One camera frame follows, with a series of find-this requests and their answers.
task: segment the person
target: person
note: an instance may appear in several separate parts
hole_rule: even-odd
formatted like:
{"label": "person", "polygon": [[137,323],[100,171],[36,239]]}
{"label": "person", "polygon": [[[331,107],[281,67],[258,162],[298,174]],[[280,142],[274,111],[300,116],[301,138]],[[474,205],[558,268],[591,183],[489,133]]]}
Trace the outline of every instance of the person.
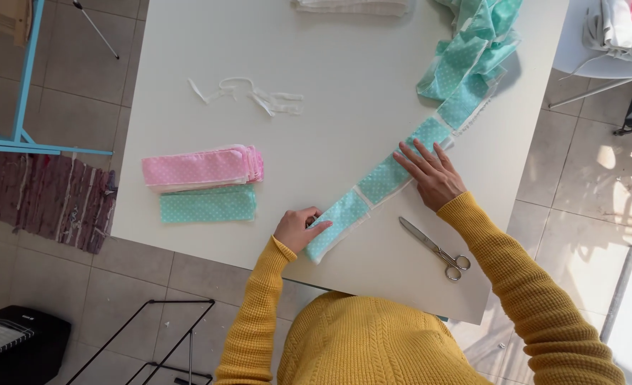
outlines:
{"label": "person", "polygon": [[[499,230],[475,203],[438,144],[437,157],[417,140],[394,158],[416,179],[423,203],[466,241],[492,290],[527,344],[537,385],[623,385],[611,350],[566,292]],[[228,330],[216,385],[266,385],[283,268],[330,223],[306,228],[321,211],[288,211],[250,275]],[[277,370],[278,384],[490,384],[467,362],[449,329],[434,315],[375,297],[331,291],[295,318]]]}

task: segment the black wire stand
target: black wire stand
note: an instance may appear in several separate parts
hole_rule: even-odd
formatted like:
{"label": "black wire stand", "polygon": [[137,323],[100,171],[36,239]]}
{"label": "black wire stand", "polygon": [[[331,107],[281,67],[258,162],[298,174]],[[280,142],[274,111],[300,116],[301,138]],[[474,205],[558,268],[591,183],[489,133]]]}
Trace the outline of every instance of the black wire stand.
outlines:
{"label": "black wire stand", "polygon": [[[183,335],[183,337],[180,337],[180,340],[178,340],[178,343],[175,344],[175,346],[169,351],[169,353],[166,355],[166,357],[164,357],[163,360],[161,360],[160,363],[156,363],[156,362],[150,362],[150,363],[145,363],[143,366],[140,367],[140,369],[135,372],[135,374],[131,377],[131,379],[126,382],[126,385],[129,385],[133,379],[135,379],[138,374],[140,374],[140,372],[142,372],[143,369],[145,369],[146,366],[154,366],[154,370],[149,374],[149,377],[147,377],[145,379],[145,381],[143,382],[142,385],[147,384],[152,377],[154,377],[154,374],[157,373],[157,371],[159,370],[159,368],[164,368],[164,369],[168,369],[168,370],[172,370],[172,371],[177,371],[177,372],[181,372],[181,373],[187,373],[188,375],[188,380],[183,380],[181,378],[176,378],[174,380],[175,384],[179,384],[179,385],[195,385],[192,382],[192,376],[197,376],[197,377],[201,377],[201,378],[206,378],[208,381],[204,384],[204,385],[209,385],[209,383],[211,382],[211,380],[213,379],[213,377],[211,376],[211,374],[206,374],[206,373],[197,373],[192,371],[192,335],[193,335],[193,329],[197,326],[197,324],[204,318],[205,315],[207,315],[207,312],[209,312],[209,310],[214,306],[214,303],[216,303],[216,301],[214,301],[213,299],[205,299],[205,300],[189,300],[189,301],[157,301],[154,299],[151,299],[145,303],[143,303],[142,306],[140,306],[140,309],[138,309],[138,311],[135,312],[135,314],[132,315],[132,317],[126,321],[126,323],[123,324],[123,326],[121,327],[121,329],[119,329],[111,338],[109,338],[109,340],[102,346],[100,347],[100,350],[98,350],[97,353],[95,353],[95,355],[93,355],[90,360],[88,360],[87,363],[85,363],[85,365],[83,365],[83,367],[81,368],[81,370],[79,370],[78,372],[76,372],[75,375],[73,375],[73,377],[71,378],[71,380],[69,380],[66,385],[71,384],[79,375],[81,375],[81,373],[85,370],[85,368],[88,367],[88,365],[90,363],[92,363],[95,358],[97,358],[97,356],[102,353],[103,350],[105,350],[105,348],[107,347],[107,345],[109,345],[111,343],[111,341],[114,340],[114,338],[116,338],[116,336],[119,335],[119,333],[121,333],[121,331],[126,328],[126,326],[128,326],[129,323],[131,323],[131,321],[140,313],[140,311],[142,311],[145,306],[149,305],[150,303],[209,303],[209,307],[207,309],[204,310],[204,312],[202,313],[202,315],[200,316],[200,318],[198,318],[194,324],[192,324],[192,326],[190,327],[190,329],[188,329],[188,331]],[[166,363],[166,360],[169,359],[169,357],[174,353],[174,351],[178,348],[178,346],[183,343],[183,340],[185,339],[185,337],[190,336],[190,356],[189,356],[189,368],[188,370],[184,370],[184,369],[179,369],[179,368],[174,368],[173,366],[167,366],[164,363]]]}

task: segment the woven rug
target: woven rug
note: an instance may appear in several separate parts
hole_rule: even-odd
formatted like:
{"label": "woven rug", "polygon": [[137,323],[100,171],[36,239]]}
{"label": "woven rug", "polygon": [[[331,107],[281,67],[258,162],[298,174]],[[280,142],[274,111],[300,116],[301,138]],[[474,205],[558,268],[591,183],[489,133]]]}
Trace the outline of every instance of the woven rug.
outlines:
{"label": "woven rug", "polygon": [[0,221],[99,253],[116,204],[113,176],[62,155],[0,152]]}

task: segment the knit sleeve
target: knit sleeve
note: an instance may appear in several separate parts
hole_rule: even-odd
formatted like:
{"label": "knit sleeve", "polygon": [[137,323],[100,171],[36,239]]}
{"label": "knit sleeve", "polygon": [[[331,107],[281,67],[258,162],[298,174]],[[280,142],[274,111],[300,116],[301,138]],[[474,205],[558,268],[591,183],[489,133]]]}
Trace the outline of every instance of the knit sleeve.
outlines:
{"label": "knit sleeve", "polygon": [[537,385],[625,384],[611,350],[568,294],[465,192],[437,215],[463,237],[532,356]]}
{"label": "knit sleeve", "polygon": [[228,330],[215,373],[217,385],[270,384],[276,307],[282,292],[280,274],[296,259],[290,249],[271,236],[247,280],[242,306]]}

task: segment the hand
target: hand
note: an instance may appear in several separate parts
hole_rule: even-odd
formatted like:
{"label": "hand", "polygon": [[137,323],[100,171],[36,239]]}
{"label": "hand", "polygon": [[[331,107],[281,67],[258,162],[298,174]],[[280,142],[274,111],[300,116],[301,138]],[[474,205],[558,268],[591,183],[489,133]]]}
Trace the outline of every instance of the hand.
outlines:
{"label": "hand", "polygon": [[299,253],[318,234],[332,226],[332,221],[323,221],[311,229],[307,229],[321,214],[323,212],[316,207],[305,208],[300,211],[287,210],[280,219],[280,223],[277,224],[274,237],[293,253]]}
{"label": "hand", "polygon": [[393,157],[418,181],[418,192],[423,198],[423,203],[432,211],[437,212],[452,199],[466,191],[461,177],[458,176],[454,166],[449,162],[439,144],[433,144],[437,157],[431,154],[418,139],[413,140],[413,145],[421,153],[416,155],[404,142],[399,142],[399,149],[406,158],[398,152]]}

